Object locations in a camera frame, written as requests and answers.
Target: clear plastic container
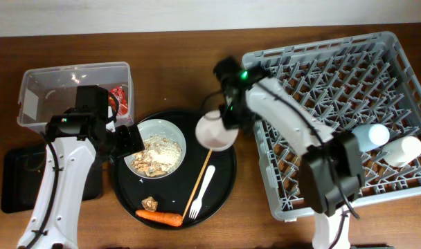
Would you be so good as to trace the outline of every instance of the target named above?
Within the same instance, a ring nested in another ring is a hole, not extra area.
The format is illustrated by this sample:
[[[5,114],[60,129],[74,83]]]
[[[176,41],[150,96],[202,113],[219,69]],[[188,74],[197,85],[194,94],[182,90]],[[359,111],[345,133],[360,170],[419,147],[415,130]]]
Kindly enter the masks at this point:
[[[58,66],[31,69],[24,73],[19,92],[17,122],[39,133],[57,114],[75,106],[77,86],[98,85],[108,91],[122,86],[128,112],[117,116],[115,126],[134,124],[134,87],[126,62]]]

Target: carrot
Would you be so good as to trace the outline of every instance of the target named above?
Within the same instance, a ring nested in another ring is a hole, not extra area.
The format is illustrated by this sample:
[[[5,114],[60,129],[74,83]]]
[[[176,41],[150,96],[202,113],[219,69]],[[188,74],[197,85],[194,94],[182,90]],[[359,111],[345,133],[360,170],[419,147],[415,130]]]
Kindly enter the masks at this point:
[[[180,214],[149,212],[146,210],[137,210],[135,214],[141,218],[148,219],[150,221],[156,221],[175,227],[181,226],[181,224],[183,223],[183,217]]]

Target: fork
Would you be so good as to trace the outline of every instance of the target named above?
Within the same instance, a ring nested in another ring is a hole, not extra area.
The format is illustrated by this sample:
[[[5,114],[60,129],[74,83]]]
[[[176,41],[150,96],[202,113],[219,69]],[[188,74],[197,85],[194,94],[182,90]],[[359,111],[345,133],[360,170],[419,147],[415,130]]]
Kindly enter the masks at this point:
[[[204,174],[203,184],[201,184],[201,188],[198,193],[198,197],[192,202],[189,211],[189,218],[195,219],[201,209],[201,205],[203,204],[201,200],[203,199],[204,192],[209,186],[209,183],[212,179],[213,173],[215,172],[215,166],[209,165],[206,169],[206,173]]]

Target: dish rack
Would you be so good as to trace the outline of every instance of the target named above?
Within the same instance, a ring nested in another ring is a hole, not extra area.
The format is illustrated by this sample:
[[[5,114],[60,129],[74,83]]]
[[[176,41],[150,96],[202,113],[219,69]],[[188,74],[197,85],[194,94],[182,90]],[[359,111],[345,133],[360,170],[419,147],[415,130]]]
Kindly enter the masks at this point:
[[[391,138],[421,140],[421,86],[397,37],[373,33],[247,53],[245,68],[261,65],[300,106],[335,131],[380,123]],[[266,121],[254,134],[272,215],[295,221],[314,212],[298,188],[299,157]],[[355,207],[421,194],[421,155],[402,168],[382,160],[381,148],[363,153],[366,184]]]

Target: chopstick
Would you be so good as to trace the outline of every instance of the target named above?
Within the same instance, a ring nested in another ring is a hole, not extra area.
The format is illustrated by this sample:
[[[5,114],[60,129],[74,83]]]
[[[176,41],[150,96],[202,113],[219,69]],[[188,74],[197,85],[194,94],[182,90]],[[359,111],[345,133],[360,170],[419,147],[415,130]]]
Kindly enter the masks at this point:
[[[209,158],[211,157],[211,154],[212,154],[212,149],[209,149],[208,156],[206,157],[206,160],[204,161],[203,167],[201,168],[201,171],[200,171],[200,173],[198,175],[197,182],[195,183],[194,189],[192,190],[192,194],[190,194],[188,204],[186,205],[186,209],[184,210],[183,220],[184,220],[184,217],[186,216],[186,214],[188,213],[188,209],[189,209],[190,203],[192,202],[192,199],[194,198],[195,192],[197,191],[197,188],[198,188],[198,184],[199,184],[199,182],[201,180],[201,177],[203,176],[204,169],[206,169],[206,166],[208,164]]]

